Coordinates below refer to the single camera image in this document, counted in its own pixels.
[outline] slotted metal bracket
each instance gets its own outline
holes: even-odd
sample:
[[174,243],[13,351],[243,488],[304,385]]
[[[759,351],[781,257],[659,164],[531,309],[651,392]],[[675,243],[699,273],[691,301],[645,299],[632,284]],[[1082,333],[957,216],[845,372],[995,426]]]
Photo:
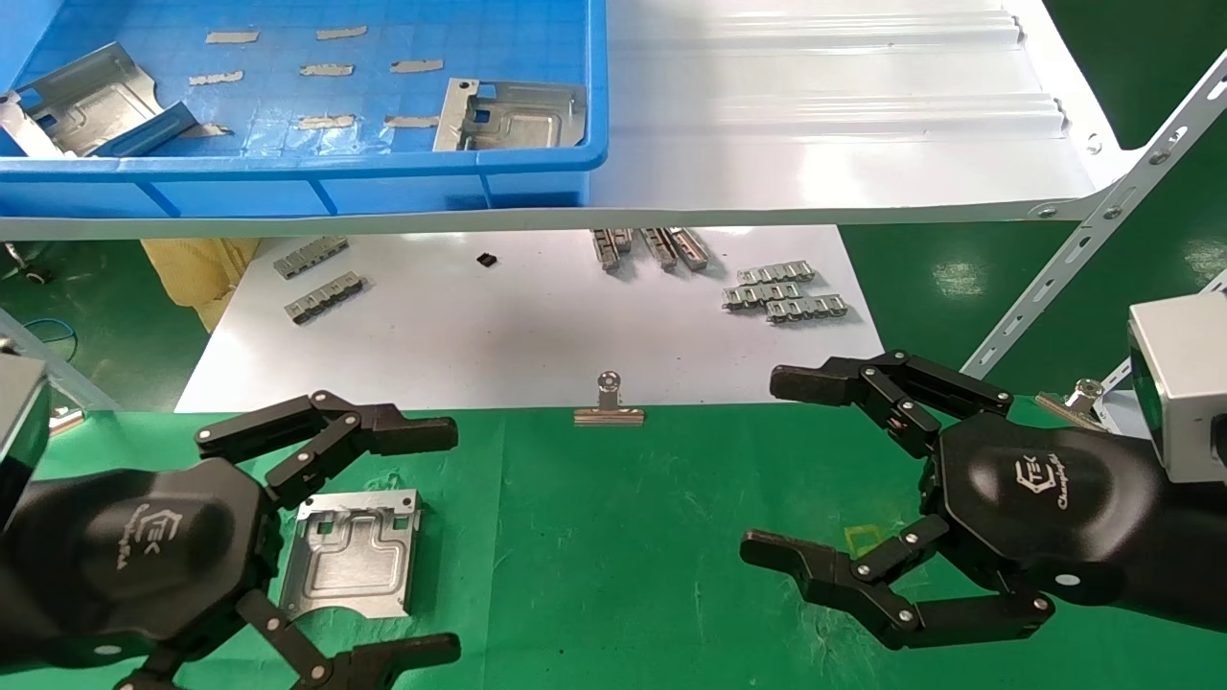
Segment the slotted metal bracket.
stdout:
[[616,371],[596,377],[596,408],[575,410],[575,426],[643,426],[644,413],[623,408],[618,399],[622,377]]
[[[1103,196],[1099,206],[1070,235],[1039,275],[1022,292],[1010,311],[972,352],[961,372],[984,378],[1010,347],[1018,341],[1048,304],[1125,222],[1163,176],[1174,166],[1227,108],[1227,52],[1185,96],[1162,128],[1151,138],[1146,152]],[[1053,217],[1055,206],[1039,207],[1036,217]]]

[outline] metal clip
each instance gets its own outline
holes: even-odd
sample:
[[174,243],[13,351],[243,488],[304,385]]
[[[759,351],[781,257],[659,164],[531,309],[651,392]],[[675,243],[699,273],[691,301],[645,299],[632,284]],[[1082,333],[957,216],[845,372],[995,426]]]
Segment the metal clip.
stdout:
[[688,227],[670,227],[669,238],[674,241],[674,247],[677,249],[677,255],[681,257],[682,263],[686,264],[692,271],[701,271],[707,268],[708,254],[707,249],[703,248],[703,243],[694,237],[694,233]]
[[648,252],[652,252],[652,255],[660,263],[660,269],[674,270],[674,266],[677,265],[677,250],[674,249],[674,243],[669,239],[669,232],[663,227],[640,227],[639,233],[648,243]]
[[810,262],[788,262],[737,271],[739,285],[762,285],[768,282],[800,281],[809,282],[818,275]]
[[616,371],[596,377],[596,408],[575,410],[575,426],[643,426],[643,410],[623,408],[618,400],[622,377]]
[[614,231],[594,230],[593,248],[596,249],[596,260],[601,268],[611,271],[617,268],[617,249],[615,248]]

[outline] stamped metal plate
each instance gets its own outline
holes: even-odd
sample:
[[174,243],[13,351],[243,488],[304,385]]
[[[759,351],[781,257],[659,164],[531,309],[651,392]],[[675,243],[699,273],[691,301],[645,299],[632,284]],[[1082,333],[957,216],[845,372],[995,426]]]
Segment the stamped metal plate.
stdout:
[[412,489],[312,496],[298,508],[281,609],[291,619],[326,608],[409,615],[421,517]]

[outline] metal plate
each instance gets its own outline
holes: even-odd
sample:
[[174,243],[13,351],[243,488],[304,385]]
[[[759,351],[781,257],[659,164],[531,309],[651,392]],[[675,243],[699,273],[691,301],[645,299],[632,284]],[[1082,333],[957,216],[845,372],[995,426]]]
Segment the metal plate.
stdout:
[[[479,88],[493,87],[491,97]],[[439,114],[436,151],[548,149],[584,138],[588,92],[580,85],[453,79]]]
[[412,489],[312,496],[298,508],[282,610],[291,619],[326,608],[368,619],[409,615],[421,518]]

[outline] metal strip part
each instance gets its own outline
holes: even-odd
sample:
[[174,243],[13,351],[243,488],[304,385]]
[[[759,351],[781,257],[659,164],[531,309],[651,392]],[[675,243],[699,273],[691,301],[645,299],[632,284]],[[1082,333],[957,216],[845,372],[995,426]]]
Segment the metal strip part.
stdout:
[[355,38],[367,32],[366,26],[352,28],[324,28],[315,32],[315,41],[334,41],[337,38]]
[[703,243],[698,241],[694,232],[688,227],[670,227],[669,238],[674,242],[674,248],[682,263],[692,271],[701,271],[707,268],[710,259]]
[[[1086,265],[1112,233],[1172,169],[1182,156],[1210,129],[1223,108],[1223,83],[1227,82],[1227,52],[1218,55],[1210,70],[1198,81],[1193,91],[1175,108],[1163,126],[1151,138],[1146,153],[1103,196],[1099,206],[1074,231],[1056,250],[1048,265],[1039,271],[1031,285],[1018,296],[1010,311],[989,331],[980,346],[972,352],[958,371],[975,378],[984,378],[1010,347],[1018,341],[1027,328],[1044,313],[1061,290]],[[1040,207],[1037,217],[1047,219],[1058,214],[1055,206]]]
[[617,268],[618,253],[614,243],[614,231],[594,230],[593,248],[596,249],[596,260],[601,263],[602,269],[611,271]]
[[317,290],[312,290],[307,296],[286,304],[286,313],[290,314],[290,320],[302,325],[329,308],[362,292],[364,285],[366,281],[358,277],[356,273],[350,271]]
[[818,275],[810,262],[788,262],[737,271],[737,285],[762,285],[768,282],[800,281],[809,282]]
[[188,86],[206,86],[210,83],[231,83],[243,79],[243,70],[232,72],[206,74],[188,77]]
[[443,69],[443,60],[396,60],[391,64],[393,74],[432,72]]
[[839,318],[848,314],[848,304],[838,295],[798,297],[767,302],[767,320],[785,323],[795,320]]
[[255,43],[258,31],[215,31],[205,37],[205,43]]
[[724,290],[724,308],[730,312],[762,307],[775,300],[800,300],[805,297],[795,282],[773,282],[769,285],[739,285]]
[[663,227],[640,227],[639,235],[648,244],[648,252],[660,264],[661,270],[671,271],[677,265],[677,250]]
[[319,65],[303,65],[298,74],[303,76],[350,76],[353,74],[353,65],[341,65],[337,63],[323,63]]
[[345,129],[353,126],[353,115],[319,115],[302,118],[298,129]]
[[312,496],[298,508],[281,609],[291,620],[325,608],[405,618],[421,521],[412,489]]
[[431,118],[415,118],[410,115],[388,115],[384,118],[384,126],[391,129],[427,129],[439,126],[438,115]]
[[596,408],[575,410],[575,426],[643,426],[643,410],[622,406],[621,387],[622,377],[616,371],[601,372],[596,377]]
[[304,270],[340,254],[348,246],[348,237],[320,237],[306,247],[272,262],[272,268],[281,274],[281,277],[290,280]]

